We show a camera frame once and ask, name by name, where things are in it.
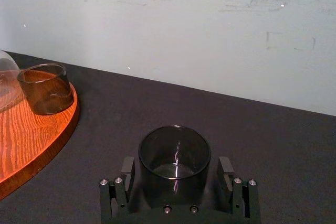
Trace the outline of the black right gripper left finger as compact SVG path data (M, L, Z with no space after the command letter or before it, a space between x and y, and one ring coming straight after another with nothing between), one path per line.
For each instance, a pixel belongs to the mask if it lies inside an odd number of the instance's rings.
M118 217L129 214L128 203L135 178L134 157L124 158L121 174L109 181L103 178L99 182L100 194L100 218L101 220L113 220L112 199L116 200Z

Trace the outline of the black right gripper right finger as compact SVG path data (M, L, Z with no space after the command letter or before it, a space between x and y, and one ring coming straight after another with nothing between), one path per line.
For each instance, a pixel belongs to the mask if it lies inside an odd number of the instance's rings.
M230 159L218 158L217 177L226 209L221 220L260 220L258 185L255 179L243 180L234 172Z

